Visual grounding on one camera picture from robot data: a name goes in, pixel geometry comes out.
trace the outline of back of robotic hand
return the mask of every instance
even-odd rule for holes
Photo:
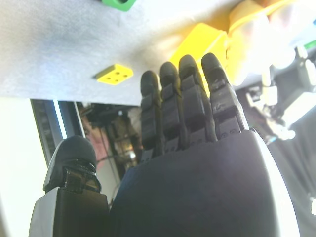
[[[53,158],[45,196],[55,190],[55,199],[37,202],[30,237],[299,236],[281,174],[262,139],[248,129],[219,61],[209,53],[201,64],[210,97],[189,55],[179,73],[169,62],[162,65],[161,91],[155,73],[143,74],[142,161],[125,174],[110,214],[93,162],[69,168]],[[64,175],[50,182],[56,166]],[[39,210],[48,207],[55,211],[49,235],[43,235],[47,220]]]

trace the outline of dark fabric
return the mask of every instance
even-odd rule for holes
[[[269,145],[288,188],[301,237],[316,236],[316,216],[311,213],[316,198],[316,107],[292,126],[293,140]]]

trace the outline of green block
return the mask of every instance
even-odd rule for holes
[[[105,5],[114,7],[121,11],[128,11],[133,6],[136,0],[102,0]]]

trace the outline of yellow container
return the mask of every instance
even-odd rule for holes
[[[187,54],[191,55],[197,62],[203,77],[204,88],[209,93],[201,65],[202,57],[212,52],[224,67],[226,64],[226,48],[227,33],[225,31],[217,30],[204,23],[199,23],[180,44],[177,51],[170,58],[170,62],[178,68],[180,59]]]

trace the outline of yellow box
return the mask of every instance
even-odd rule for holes
[[[120,64],[114,64],[96,75],[97,81],[117,85],[122,81],[131,78],[134,75],[133,70]]]
[[[170,62],[179,68],[180,59],[184,55],[191,55],[197,62],[203,78],[204,88],[209,93],[202,70],[201,59],[205,54],[211,52],[218,58],[222,66],[225,67],[227,43],[227,33],[225,31],[217,30],[204,23],[199,23],[180,44],[177,51],[170,58]]]

